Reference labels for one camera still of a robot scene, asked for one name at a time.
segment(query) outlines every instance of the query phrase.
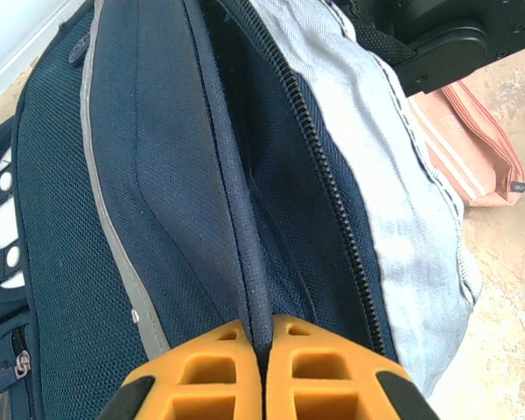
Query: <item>black zipper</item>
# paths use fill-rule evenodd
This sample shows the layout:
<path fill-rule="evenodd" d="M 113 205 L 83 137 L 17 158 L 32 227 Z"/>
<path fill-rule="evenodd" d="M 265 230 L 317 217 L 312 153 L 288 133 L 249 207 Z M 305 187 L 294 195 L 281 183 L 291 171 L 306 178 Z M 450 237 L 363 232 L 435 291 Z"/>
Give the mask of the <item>black zipper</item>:
<path fill-rule="evenodd" d="M 350 225 L 350 220 L 342 198 L 340 197 L 339 188 L 334 180 L 331 166 L 326 158 L 323 144 L 315 129 L 315 123 L 312 120 L 307 104 L 305 103 L 303 93 L 299 87 L 296 75 L 291 70 L 284 56 L 278 49 L 263 21 L 259 18 L 255 8 L 251 5 L 249 0 L 233 0 L 235 8 L 241 14 L 241 17 L 247 24 L 251 35 L 255 37 L 254 41 L 265 55 L 266 59 L 274 68 L 276 75 L 280 79 L 284 92 L 293 107 L 296 118 L 301 126 L 302 133 L 306 142 L 309 145 L 309 151 L 315 160 L 318 167 L 318 173 L 323 181 L 327 196 L 331 201 L 334 209 L 334 215 L 339 225 L 339 230 L 342 234 L 342 239 L 345 244 L 354 277 L 358 286 L 360 300 L 366 315 L 367 329 L 371 338 L 372 350 L 376 353 L 385 355 L 385 346 L 379 320 L 377 318 L 377 311 L 372 299 L 371 290 L 369 288 L 369 281 L 366 278 L 366 273 L 361 262 L 360 251 L 356 243 L 354 232 Z"/>
<path fill-rule="evenodd" d="M 23 351 L 29 352 L 27 342 L 25 341 L 25 327 L 16 328 L 11 336 L 11 344 L 14 347 L 15 354 L 21 354 Z M 33 405 L 33 383 L 32 383 L 32 372 L 24 378 L 25 390 L 27 391 L 27 404 L 29 405 L 29 420 L 34 420 L 35 406 Z"/>

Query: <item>black device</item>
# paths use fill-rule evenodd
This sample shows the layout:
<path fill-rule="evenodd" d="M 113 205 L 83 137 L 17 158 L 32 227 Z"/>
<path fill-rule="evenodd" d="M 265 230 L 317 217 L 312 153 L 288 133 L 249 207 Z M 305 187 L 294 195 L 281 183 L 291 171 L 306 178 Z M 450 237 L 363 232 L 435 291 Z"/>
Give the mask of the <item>black device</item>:
<path fill-rule="evenodd" d="M 339 0 L 359 42 L 406 95 L 431 92 L 525 49 L 525 0 Z"/>

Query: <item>zipper pull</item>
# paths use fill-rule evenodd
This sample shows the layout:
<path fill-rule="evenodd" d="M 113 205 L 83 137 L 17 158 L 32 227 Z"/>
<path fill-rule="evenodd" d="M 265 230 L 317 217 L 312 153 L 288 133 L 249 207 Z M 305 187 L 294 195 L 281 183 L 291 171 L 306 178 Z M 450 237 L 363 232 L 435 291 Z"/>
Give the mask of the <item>zipper pull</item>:
<path fill-rule="evenodd" d="M 0 394 L 14 383 L 23 379 L 32 370 L 29 353 L 24 350 L 16 358 L 16 366 L 0 370 Z"/>

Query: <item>backpack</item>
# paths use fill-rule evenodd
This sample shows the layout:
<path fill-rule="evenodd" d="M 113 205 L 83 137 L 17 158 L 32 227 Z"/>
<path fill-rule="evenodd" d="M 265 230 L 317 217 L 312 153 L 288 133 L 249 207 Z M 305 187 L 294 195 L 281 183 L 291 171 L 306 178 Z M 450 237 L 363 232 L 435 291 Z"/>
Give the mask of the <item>backpack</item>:
<path fill-rule="evenodd" d="M 429 395 L 481 281 L 419 130 L 330 2 L 85 2 L 0 127 L 0 410 L 95 418 L 235 319 L 264 373 L 273 314 Z"/>

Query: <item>gray piping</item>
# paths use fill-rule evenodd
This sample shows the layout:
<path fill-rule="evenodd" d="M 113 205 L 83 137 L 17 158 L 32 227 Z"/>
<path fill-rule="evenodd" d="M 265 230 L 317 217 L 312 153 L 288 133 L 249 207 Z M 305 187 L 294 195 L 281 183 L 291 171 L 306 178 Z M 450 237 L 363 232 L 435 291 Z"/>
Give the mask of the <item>gray piping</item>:
<path fill-rule="evenodd" d="M 87 50 L 86 59 L 84 61 L 84 68 L 81 80 L 80 91 L 80 116 L 81 127 L 83 131 L 84 152 L 86 155 L 87 170 L 89 171 L 89 178 L 91 180 L 91 187 L 94 193 L 95 205 L 99 214 L 99 220 L 103 232 L 107 237 L 107 242 L 115 258 L 116 266 L 118 267 L 124 289 L 126 290 L 130 302 L 132 303 L 133 313 L 128 314 L 132 316 L 138 331 L 140 339 L 142 340 L 143 349 L 152 360 L 159 355 L 167 352 L 170 347 L 165 337 L 164 331 L 159 323 L 158 315 L 154 305 L 150 300 L 148 291 L 145 289 L 140 276 L 137 274 L 132 262 L 130 261 L 123 244 L 115 231 L 112 220 L 109 218 L 109 212 L 103 199 L 101 184 L 99 182 L 99 174 L 95 164 L 94 147 L 91 131 L 91 121 L 89 113 L 89 96 L 91 92 L 91 81 L 93 77 L 95 43 L 97 40 L 97 32 L 99 28 L 99 21 L 103 7 L 103 0 L 95 0 L 95 14 L 94 21 L 90 29 L 89 49 Z"/>

